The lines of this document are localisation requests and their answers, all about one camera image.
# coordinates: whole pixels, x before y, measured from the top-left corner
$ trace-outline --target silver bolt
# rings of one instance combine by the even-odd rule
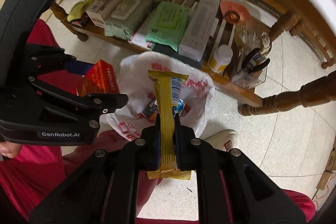
[[[104,149],[99,149],[97,150],[94,155],[97,157],[97,158],[102,158],[106,155],[106,151]]]
[[[99,123],[95,120],[90,120],[89,125],[92,128],[98,128],[99,127]]]
[[[98,99],[98,98],[95,98],[93,101],[94,101],[96,104],[98,104],[98,105],[100,105],[100,104],[101,104],[101,100],[100,100],[100,99]]]
[[[143,146],[145,143],[146,143],[146,141],[145,141],[144,139],[137,139],[137,140],[135,141],[135,144],[136,144],[137,146]]]
[[[200,139],[192,139],[192,140],[190,141],[190,143],[191,143],[192,145],[200,145],[200,144],[201,144],[201,140],[200,140]]]
[[[237,149],[237,148],[231,149],[230,153],[234,157],[239,157],[242,154],[242,152],[239,149]]]

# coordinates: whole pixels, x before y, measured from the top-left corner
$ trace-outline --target person's foot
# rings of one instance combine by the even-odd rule
[[[232,148],[238,148],[240,144],[239,135],[232,129],[223,130],[205,140],[214,149],[229,152]]]

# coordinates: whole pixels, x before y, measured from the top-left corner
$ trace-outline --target yellow wrapper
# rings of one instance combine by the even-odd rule
[[[154,83],[155,96],[160,113],[161,157],[159,170],[149,171],[148,178],[174,178],[190,180],[191,171],[177,169],[173,135],[174,116],[179,103],[181,85],[188,80],[188,75],[174,72],[148,71]]]

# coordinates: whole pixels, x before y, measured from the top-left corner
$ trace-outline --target plastic container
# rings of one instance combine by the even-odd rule
[[[210,69],[219,75],[223,74],[223,71],[231,62],[232,55],[233,51],[228,45],[219,46],[210,59]]]

